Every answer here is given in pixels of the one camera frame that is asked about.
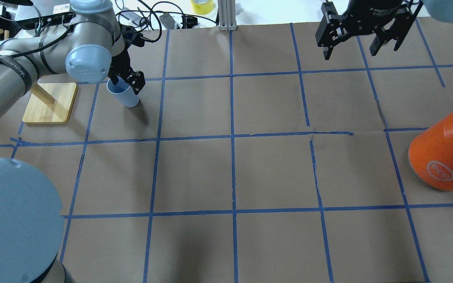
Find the orange cup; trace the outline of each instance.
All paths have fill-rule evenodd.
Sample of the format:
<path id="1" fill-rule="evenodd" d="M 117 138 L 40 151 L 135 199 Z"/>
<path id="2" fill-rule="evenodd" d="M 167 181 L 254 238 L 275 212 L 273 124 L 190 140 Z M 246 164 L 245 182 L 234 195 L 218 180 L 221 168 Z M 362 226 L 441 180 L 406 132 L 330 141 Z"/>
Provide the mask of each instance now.
<path id="1" fill-rule="evenodd" d="M 428 185 L 453 191 L 453 112 L 414 138 L 408 157 L 412 169 Z"/>

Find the blue tape grid line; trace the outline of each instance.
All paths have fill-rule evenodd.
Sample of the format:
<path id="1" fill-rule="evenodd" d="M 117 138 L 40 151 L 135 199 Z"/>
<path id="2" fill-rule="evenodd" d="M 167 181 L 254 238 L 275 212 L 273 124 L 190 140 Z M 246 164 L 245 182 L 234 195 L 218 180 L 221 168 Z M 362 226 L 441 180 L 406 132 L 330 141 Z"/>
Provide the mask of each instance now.
<path id="1" fill-rule="evenodd" d="M 307 123 L 307 127 L 310 127 L 311 124 L 309 123 L 309 111 L 307 109 L 307 99 L 305 97 L 304 79 L 302 77 L 302 66 L 300 65 L 300 54 L 298 53 L 298 46 L 296 44 L 295 29 L 293 27 L 293 23 L 290 23 L 289 27 L 291 28 L 291 37 L 293 38 L 293 45 L 295 46 L 298 77 L 300 78 L 300 90 L 302 92 L 302 102 L 304 103 L 305 123 Z"/>
<path id="2" fill-rule="evenodd" d="M 64 234 L 64 240 L 63 240 L 63 247 L 61 249 L 61 255 L 59 257 L 59 261 L 62 262 L 64 260 L 64 253 L 66 251 L 66 245 L 68 244 L 68 236 L 69 236 L 69 231 L 71 227 L 71 219 L 72 219 L 72 213 L 74 211 L 74 203 L 76 202 L 76 195 L 78 192 L 78 185 L 79 185 L 79 179 L 81 177 L 81 169 L 83 168 L 83 160 L 85 159 L 85 153 L 87 152 L 87 141 L 88 141 L 88 136 L 90 134 L 90 125 L 92 124 L 92 117 L 94 116 L 94 108 L 96 105 L 97 101 L 97 93 L 99 92 L 99 84 L 96 85 L 96 90 L 94 93 L 94 98 L 92 100 L 92 107 L 90 108 L 90 116 L 88 117 L 88 124 L 87 124 L 87 130 L 85 132 L 85 142 L 83 144 L 83 151 L 81 152 L 81 159 L 79 160 L 79 165 L 78 165 L 78 173 L 76 176 L 76 181 L 74 181 L 74 190 L 72 193 L 72 198 L 71 198 L 71 205 L 70 205 L 70 211 L 68 214 L 68 222 L 66 224 L 66 231 Z"/>
<path id="3" fill-rule="evenodd" d="M 372 92 L 374 93 L 374 98 L 375 98 L 375 102 L 377 103 L 379 115 L 382 119 L 384 127 L 389 128 L 389 123 L 388 123 L 387 119 L 385 118 L 385 115 L 382 112 L 381 102 L 379 100 L 377 91 L 375 89 L 374 79 L 372 78 L 372 73 L 370 72 L 370 68 L 368 66 L 368 61 L 366 60 L 365 51 L 363 50 L 363 45 L 361 44 L 361 39 L 359 39 L 359 36 L 356 36 L 356 39 L 357 39 L 357 43 L 359 45 L 359 50 L 361 51 L 361 57 L 363 57 L 363 62 L 365 63 L 366 73 L 368 75 L 368 80 L 370 81 L 370 86 L 372 87 Z"/>
<path id="4" fill-rule="evenodd" d="M 237 195 L 235 192 L 235 124 L 234 124 L 234 38 L 228 31 L 228 50 L 230 51 L 230 134 L 232 139 L 232 238 L 234 247 L 234 283 L 239 283 L 239 260 L 237 251 Z"/>
<path id="5" fill-rule="evenodd" d="M 427 208 L 453 208 L 451 204 L 409 204 L 409 208 L 427 209 Z M 259 209 L 236 209 L 236 214 L 250 213 L 311 213 L 323 211 L 378 211 L 389 209 L 406 209 L 404 204 L 392 206 L 333 206 L 323 208 L 259 208 Z M 184 215 L 229 215 L 234 213 L 233 210 L 221 211 L 171 211 L 153 213 L 153 217 L 169 217 Z M 125 218 L 125 217 L 149 217 L 149 213 L 117 213 L 117 214 L 93 214 L 93 215 L 71 215 L 72 219 L 102 219 L 102 218 Z"/>
<path id="6" fill-rule="evenodd" d="M 422 32 L 422 29 L 420 27 L 419 20 L 415 19 L 415 24 L 417 25 L 417 29 L 419 30 L 420 36 L 422 37 L 422 41 L 424 42 L 424 45 L 426 46 L 427 53 L 429 54 L 429 58 L 431 59 L 431 62 L 433 63 L 433 68 L 435 68 L 436 75 L 438 75 L 438 79 L 440 80 L 442 87 L 445 87 L 444 79 L 442 79 L 442 74 L 440 74 L 440 70 L 438 70 L 438 66 L 436 65 L 435 58 L 433 57 L 433 53 L 431 53 L 431 49 L 429 48 L 429 45 L 426 41 L 426 37 L 424 36 L 424 33 Z"/>
<path id="7" fill-rule="evenodd" d="M 330 278 L 330 282 L 333 283 L 333 270 L 331 267 L 331 256 L 330 256 L 330 247 L 328 244 L 328 233 L 326 232 L 326 221 L 324 217 L 324 208 L 322 207 L 322 199 L 319 192 L 319 182 L 318 182 L 318 175 L 316 171 L 316 153 L 314 152 L 314 143 L 313 140 L 310 141 L 311 147 L 311 157 L 312 157 L 312 169 L 314 172 L 314 181 L 316 183 L 316 193 L 318 196 L 318 204 L 319 204 L 319 211 L 321 216 L 321 228 L 322 228 L 322 239 L 324 241 L 324 250 L 326 254 L 326 264 L 328 265 L 328 275 Z"/>
<path id="8" fill-rule="evenodd" d="M 410 206 L 408 205 L 407 196 L 405 195 L 405 188 L 403 187 L 403 182 L 401 181 L 401 175 L 400 175 L 400 171 L 398 168 L 398 163 L 396 161 L 396 156 L 394 155 L 394 150 L 392 149 L 392 143 L 390 141 L 389 132 L 385 132 L 385 138 L 387 139 L 390 156 L 392 158 L 392 163 L 394 164 L 394 169 L 396 171 L 396 176 L 398 178 L 398 183 L 399 183 L 400 190 L 401 190 L 401 196 L 403 197 L 405 210 L 406 210 L 407 216 L 408 216 L 408 222 L 410 224 L 410 229 L 412 230 L 412 236 L 414 238 L 415 249 L 417 249 L 417 255 L 419 256 L 420 266 L 422 268 L 422 273 L 424 274 L 424 280 L 425 280 L 425 282 L 429 282 L 429 276 L 427 274 L 426 264 L 424 263 L 424 258 L 422 256 L 422 251 L 420 249 L 419 239 L 417 238 L 417 232 L 415 231 L 415 225 L 414 225 L 414 221 L 412 219 L 412 213 L 410 212 Z"/>
<path id="9" fill-rule="evenodd" d="M 158 171 L 158 157 L 160 155 L 160 137 L 162 135 L 162 118 L 164 113 L 164 93 L 165 82 L 167 73 L 167 57 L 169 55 L 169 37 L 171 32 L 167 31 L 165 42 L 165 55 L 164 55 L 164 70 L 162 72 L 162 92 L 160 93 L 160 113 L 158 114 L 158 131 L 157 131 L 157 146 L 155 149 L 155 164 L 153 166 L 153 183 L 151 184 L 151 202 L 149 205 L 149 220 L 148 232 L 146 235 L 146 252 L 144 255 L 144 275 L 142 278 L 143 283 L 148 280 L 148 266 L 149 266 L 149 251 L 151 245 L 151 229 L 153 227 L 153 211 L 155 209 L 155 192 L 157 187 L 157 171 Z"/>

